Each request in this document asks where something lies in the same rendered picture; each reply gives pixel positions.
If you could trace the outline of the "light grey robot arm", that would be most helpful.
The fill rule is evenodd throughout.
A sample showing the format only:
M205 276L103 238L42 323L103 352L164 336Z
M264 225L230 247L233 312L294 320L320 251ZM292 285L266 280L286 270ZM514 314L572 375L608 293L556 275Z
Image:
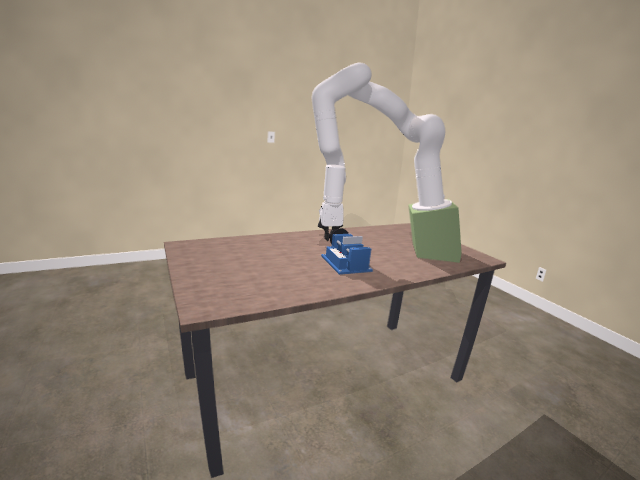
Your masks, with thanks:
M327 164L323 200L338 204L343 199L346 172L334 104L348 95L382 112L410 141L420 142L414 158L420 204L415 203L412 208L428 211L451 206L450 200L443 202L445 195L440 150L445 138L445 126L442 119L434 114L417 117L400 97L386 87L370 82L370 79L370 68L364 63L355 63L324 80L313 90L318 143Z

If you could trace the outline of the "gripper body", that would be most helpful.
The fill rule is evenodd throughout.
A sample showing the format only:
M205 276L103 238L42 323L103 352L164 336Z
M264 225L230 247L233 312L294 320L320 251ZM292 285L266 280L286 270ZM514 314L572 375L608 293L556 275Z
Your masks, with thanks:
M323 226L342 226L343 225L343 204L322 203L319 221Z

